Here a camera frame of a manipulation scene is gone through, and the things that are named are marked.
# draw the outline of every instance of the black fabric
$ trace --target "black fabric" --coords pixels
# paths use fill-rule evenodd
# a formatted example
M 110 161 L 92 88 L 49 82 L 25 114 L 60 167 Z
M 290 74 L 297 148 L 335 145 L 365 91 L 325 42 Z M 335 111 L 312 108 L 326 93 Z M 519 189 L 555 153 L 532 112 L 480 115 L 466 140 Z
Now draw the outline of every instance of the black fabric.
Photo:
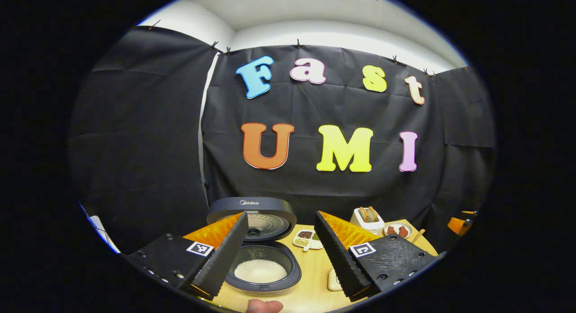
M 238 67 L 268 55 L 271 89 L 247 99 Z M 326 82 L 320 85 L 290 77 L 294 61 L 314 58 L 325 64 Z M 385 72 L 385 92 L 367 90 L 362 83 L 365 65 Z M 405 78 L 422 83 L 424 105 L 411 98 Z M 208 200 L 223 197 L 276 197 L 290 202 L 298 223 L 313 224 L 313 213 L 322 210 L 349 220 L 352 210 L 373 206 L 386 221 L 423 217 L 436 198 L 444 159 L 444 124 L 434 82 L 422 71 L 377 55 L 337 47 L 257 47 L 220 55 L 210 82 L 202 130 Z M 251 167 L 243 159 L 242 124 L 267 126 L 261 153 L 275 153 L 274 124 L 291 124 L 288 159 L 275 170 Z M 337 125 L 348 141 L 358 127 L 372 129 L 370 172 L 333 172 L 316 169 L 323 136 L 321 125 Z M 402 131 L 413 131 L 416 140 L 414 172 L 400 172 Z
M 89 215 L 123 253 L 206 225 L 198 125 L 216 54 L 188 35 L 137 27 L 85 79 L 68 151 Z
M 434 77 L 444 114 L 445 142 L 467 147 L 496 147 L 494 110 L 486 86 L 471 68 Z
M 446 148 L 438 194 L 416 223 L 440 252 L 459 240 L 448 228 L 450 219 L 474 221 L 473 215 L 461 212 L 480 210 L 486 200 L 495 170 L 496 134 L 488 90 L 472 69 L 453 69 L 433 79 L 442 105 Z

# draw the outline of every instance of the letter m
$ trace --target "letter m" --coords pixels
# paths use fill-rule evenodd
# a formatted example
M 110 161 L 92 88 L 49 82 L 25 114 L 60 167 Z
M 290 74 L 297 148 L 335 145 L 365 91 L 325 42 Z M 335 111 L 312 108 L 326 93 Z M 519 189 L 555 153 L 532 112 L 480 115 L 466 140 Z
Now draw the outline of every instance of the letter m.
M 333 155 L 336 157 L 338 166 L 344 171 L 350 163 L 352 156 L 354 161 L 350 165 L 350 171 L 368 172 L 372 170 L 370 165 L 370 138 L 374 134 L 366 127 L 359 127 L 354 131 L 350 142 L 346 143 L 340 128 L 335 125 L 323 125 L 318 128 L 324 136 L 322 148 L 322 160 L 316 165 L 320 171 L 334 171 Z

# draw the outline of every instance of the open lid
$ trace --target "open lid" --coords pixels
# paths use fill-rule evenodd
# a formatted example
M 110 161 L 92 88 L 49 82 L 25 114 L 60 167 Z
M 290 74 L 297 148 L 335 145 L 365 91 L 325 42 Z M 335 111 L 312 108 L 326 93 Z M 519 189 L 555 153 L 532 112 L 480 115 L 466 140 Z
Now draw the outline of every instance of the open lid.
M 246 243 L 275 241 L 290 234 L 296 225 L 296 215 L 290 204 L 272 197 L 228 197 L 215 201 L 210 206 L 206 222 L 212 224 L 219 219 L 245 211 L 248 215 Z

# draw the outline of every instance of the orange letter u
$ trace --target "orange letter u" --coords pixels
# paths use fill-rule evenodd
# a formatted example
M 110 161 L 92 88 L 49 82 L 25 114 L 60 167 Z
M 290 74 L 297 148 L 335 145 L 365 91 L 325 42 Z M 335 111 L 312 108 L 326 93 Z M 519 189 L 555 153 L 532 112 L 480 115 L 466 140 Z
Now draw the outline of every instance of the orange letter u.
M 288 141 L 290 133 L 294 132 L 294 126 L 290 124 L 275 124 L 272 131 L 276 132 L 276 153 L 274 157 L 262 157 L 260 144 L 262 133 L 266 131 L 266 125 L 261 123 L 246 123 L 240 129 L 244 132 L 242 153 L 245 161 L 259 169 L 276 169 L 282 167 L 288 158 Z

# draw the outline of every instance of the chopsticks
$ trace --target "chopsticks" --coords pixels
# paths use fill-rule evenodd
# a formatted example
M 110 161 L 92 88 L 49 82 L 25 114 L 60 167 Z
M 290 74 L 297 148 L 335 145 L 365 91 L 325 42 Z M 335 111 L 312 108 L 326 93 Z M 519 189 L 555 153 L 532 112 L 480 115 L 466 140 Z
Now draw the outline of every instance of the chopsticks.
M 425 229 L 421 229 L 421 230 L 418 232 L 418 234 L 416 234 L 416 236 L 414 237 L 414 239 L 412 239 L 412 243 L 416 244 L 416 240 L 418 240 L 418 238 L 420 237 L 420 235 L 423 235 L 425 231 L 426 231 Z

